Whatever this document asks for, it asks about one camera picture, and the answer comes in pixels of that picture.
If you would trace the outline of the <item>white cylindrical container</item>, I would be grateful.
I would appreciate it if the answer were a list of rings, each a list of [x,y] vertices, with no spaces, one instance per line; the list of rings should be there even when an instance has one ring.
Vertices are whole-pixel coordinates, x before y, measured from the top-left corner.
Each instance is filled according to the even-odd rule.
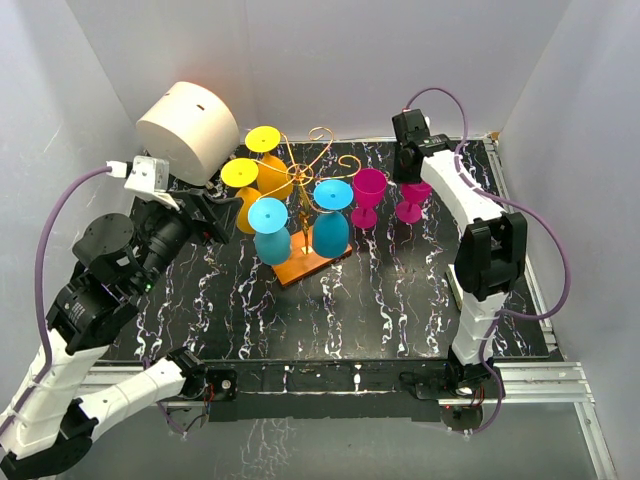
[[[150,156],[169,162],[170,174],[204,186],[240,144],[237,122],[227,105],[197,84],[175,83],[137,122]]]

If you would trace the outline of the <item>small white box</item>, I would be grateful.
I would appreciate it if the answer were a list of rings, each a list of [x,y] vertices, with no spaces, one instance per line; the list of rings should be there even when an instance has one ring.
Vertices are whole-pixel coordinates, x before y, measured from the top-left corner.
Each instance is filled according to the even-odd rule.
[[[455,270],[454,270],[454,265],[453,264],[448,264],[447,265],[447,270],[446,270],[446,278],[447,278],[447,282],[449,285],[449,288],[451,290],[451,293],[453,295],[456,307],[459,311],[462,310],[462,303],[463,303],[463,290],[461,289],[459,282],[456,278],[455,275]]]

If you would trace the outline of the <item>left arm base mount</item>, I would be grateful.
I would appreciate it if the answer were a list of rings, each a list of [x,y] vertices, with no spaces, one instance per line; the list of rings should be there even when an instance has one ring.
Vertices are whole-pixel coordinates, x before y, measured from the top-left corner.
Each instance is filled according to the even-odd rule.
[[[205,406],[213,402],[233,402],[238,397],[238,374],[233,369],[208,366],[195,380],[187,381],[185,390],[162,401],[197,401]]]

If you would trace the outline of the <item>aluminium table frame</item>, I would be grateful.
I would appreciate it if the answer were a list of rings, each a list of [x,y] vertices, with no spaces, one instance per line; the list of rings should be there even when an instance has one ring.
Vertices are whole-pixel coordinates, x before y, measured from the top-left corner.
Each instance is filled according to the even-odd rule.
[[[432,197],[421,219],[394,216],[390,187],[379,223],[351,234],[352,253],[284,288],[262,264],[253,241],[189,247],[171,265],[139,315],[80,386],[92,394],[140,373],[143,358],[187,346],[207,366],[238,374],[238,397],[213,402],[213,421],[254,418],[436,419],[447,407],[566,403],[576,413],[595,474],[616,472],[579,363],[562,359],[549,321],[531,322],[544,306],[531,274],[509,293],[493,344],[504,398],[418,400],[399,374],[448,361],[460,313],[446,270],[457,227]]]

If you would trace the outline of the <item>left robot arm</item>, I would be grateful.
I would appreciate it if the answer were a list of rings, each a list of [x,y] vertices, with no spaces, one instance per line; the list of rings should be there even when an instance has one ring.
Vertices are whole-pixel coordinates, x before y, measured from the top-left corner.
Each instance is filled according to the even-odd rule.
[[[141,373],[93,394],[78,390],[93,365],[188,243],[229,242],[242,202],[178,191],[178,207],[145,201],[130,215],[91,222],[74,245],[70,281],[45,317],[45,340],[1,416],[1,470],[9,479],[55,476],[76,465],[113,426],[171,397],[194,399],[207,368],[180,347]]]

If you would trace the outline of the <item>blue wine glass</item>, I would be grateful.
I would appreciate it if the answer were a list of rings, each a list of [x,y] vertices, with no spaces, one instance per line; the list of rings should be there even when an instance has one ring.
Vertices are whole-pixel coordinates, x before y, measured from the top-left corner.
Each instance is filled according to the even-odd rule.
[[[286,228],[288,218],[285,204],[275,198],[260,198],[250,207],[248,221],[255,230],[256,253],[263,263],[275,266],[289,259],[291,236]]]
[[[330,179],[316,186],[313,199],[325,213],[313,225],[312,247],[321,257],[340,257],[349,242],[349,225],[342,210],[353,201],[353,191],[344,181]]]

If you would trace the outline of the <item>yellow wine glass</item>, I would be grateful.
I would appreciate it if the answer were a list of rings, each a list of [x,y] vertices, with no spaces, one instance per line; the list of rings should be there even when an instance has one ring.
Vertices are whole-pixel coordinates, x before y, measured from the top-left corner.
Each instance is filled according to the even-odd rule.
[[[242,207],[236,218],[236,226],[241,232],[249,235],[255,234],[248,219],[249,209],[261,196],[261,193],[252,187],[258,174],[258,165],[250,158],[232,159],[221,169],[222,182],[230,188],[236,188],[235,197],[242,200]]]
[[[250,130],[245,137],[245,146],[251,152],[260,154],[258,158],[258,190],[263,196],[285,201],[292,193],[293,185],[288,183],[287,166],[272,151],[281,140],[281,133],[273,126],[259,126]]]

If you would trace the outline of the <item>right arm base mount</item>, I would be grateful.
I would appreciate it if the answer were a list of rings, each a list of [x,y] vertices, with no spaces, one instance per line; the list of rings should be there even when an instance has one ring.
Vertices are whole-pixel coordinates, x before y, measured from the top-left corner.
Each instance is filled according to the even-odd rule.
[[[429,362],[399,374],[402,389],[418,400],[503,399],[501,381],[481,364],[460,366],[453,361]]]

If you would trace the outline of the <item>magenta wine glass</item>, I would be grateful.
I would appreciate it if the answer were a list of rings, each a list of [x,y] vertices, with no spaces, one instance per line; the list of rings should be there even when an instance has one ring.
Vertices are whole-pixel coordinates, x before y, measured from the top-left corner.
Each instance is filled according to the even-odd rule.
[[[373,228],[377,223],[375,207],[384,197],[387,180],[382,171],[374,168],[361,169],[352,181],[356,207],[351,213],[355,227],[363,230]]]
[[[432,187],[425,182],[417,184],[402,184],[403,200],[395,206],[396,217],[407,224],[413,224],[421,219],[422,205],[432,193]]]

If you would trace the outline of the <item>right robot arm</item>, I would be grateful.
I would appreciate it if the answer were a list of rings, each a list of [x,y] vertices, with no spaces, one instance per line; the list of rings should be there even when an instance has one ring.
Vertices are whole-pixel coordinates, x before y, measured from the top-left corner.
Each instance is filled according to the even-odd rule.
[[[528,224],[487,197],[446,135],[430,133],[419,109],[392,117],[393,179],[428,184],[461,229],[453,273],[462,290],[459,326],[448,353],[447,388],[466,397],[490,376],[498,311],[524,273]]]

